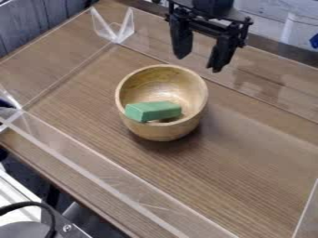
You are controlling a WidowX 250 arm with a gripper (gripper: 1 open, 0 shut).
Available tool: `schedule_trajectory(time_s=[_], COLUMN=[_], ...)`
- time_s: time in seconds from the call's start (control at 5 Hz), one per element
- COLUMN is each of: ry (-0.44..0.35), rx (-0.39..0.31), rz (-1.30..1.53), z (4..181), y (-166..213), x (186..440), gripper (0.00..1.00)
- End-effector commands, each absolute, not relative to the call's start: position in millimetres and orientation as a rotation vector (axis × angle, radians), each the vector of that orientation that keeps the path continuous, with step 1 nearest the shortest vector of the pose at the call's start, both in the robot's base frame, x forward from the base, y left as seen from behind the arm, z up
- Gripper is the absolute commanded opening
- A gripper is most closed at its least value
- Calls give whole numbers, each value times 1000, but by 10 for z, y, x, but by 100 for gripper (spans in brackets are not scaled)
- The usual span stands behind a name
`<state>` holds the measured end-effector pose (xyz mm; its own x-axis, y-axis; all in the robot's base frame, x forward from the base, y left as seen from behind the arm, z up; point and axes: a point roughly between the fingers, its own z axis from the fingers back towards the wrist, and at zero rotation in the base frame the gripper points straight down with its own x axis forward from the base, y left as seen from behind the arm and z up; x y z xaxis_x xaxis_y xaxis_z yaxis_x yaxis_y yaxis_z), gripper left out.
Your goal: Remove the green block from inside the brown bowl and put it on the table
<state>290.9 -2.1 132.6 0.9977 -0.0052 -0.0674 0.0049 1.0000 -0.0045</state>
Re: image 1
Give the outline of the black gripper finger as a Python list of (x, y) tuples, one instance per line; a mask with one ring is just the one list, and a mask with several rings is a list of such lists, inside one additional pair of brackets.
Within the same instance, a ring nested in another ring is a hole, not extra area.
[(237, 47), (237, 39), (229, 35), (221, 35), (216, 39), (205, 67), (218, 73), (224, 65), (231, 61)]
[(174, 57), (182, 59), (192, 50), (192, 32), (188, 21), (170, 15), (168, 19), (172, 52)]

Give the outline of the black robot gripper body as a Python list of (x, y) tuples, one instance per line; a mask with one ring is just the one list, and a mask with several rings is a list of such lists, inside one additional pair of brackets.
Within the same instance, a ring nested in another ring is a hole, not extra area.
[(178, 32), (193, 31), (218, 39), (228, 36), (232, 47), (244, 47), (252, 19), (233, 8), (235, 0), (168, 0), (168, 20)]

